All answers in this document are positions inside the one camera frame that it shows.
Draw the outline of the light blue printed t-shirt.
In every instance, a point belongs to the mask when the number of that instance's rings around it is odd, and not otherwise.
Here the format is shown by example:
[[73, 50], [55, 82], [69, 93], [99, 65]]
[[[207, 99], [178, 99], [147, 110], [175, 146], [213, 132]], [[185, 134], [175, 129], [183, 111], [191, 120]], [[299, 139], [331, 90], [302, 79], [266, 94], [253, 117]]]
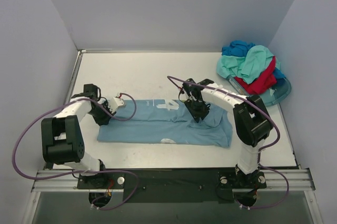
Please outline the light blue printed t-shirt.
[[196, 122], [178, 100], [126, 100], [111, 119], [99, 128], [97, 141], [137, 144], [183, 144], [229, 148], [233, 129], [227, 112], [211, 105], [205, 119]]

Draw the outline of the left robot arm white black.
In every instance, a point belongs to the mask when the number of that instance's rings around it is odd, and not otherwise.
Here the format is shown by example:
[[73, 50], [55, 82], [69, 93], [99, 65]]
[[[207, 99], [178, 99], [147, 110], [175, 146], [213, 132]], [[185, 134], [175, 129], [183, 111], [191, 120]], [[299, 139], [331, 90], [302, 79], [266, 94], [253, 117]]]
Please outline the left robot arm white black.
[[105, 166], [99, 159], [85, 152], [84, 139], [80, 122], [89, 114], [99, 125], [107, 125], [110, 115], [108, 102], [98, 106], [101, 90], [94, 84], [85, 84], [83, 92], [73, 95], [73, 103], [65, 107], [52, 118], [41, 121], [42, 152], [48, 164], [66, 165], [80, 170], [82, 176], [90, 176], [90, 183], [96, 188], [103, 188], [108, 183], [108, 174], [103, 172]]

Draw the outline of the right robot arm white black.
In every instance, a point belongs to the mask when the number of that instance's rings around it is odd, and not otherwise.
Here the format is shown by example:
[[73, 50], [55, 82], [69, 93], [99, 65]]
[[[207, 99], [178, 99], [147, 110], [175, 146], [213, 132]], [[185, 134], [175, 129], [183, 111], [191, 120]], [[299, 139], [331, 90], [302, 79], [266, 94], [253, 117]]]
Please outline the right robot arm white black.
[[197, 123], [209, 115], [212, 105], [233, 115], [236, 134], [242, 143], [235, 181], [247, 187], [259, 172], [260, 148], [273, 129], [262, 99], [235, 94], [210, 79], [200, 83], [188, 79], [180, 93], [185, 94], [184, 105]]

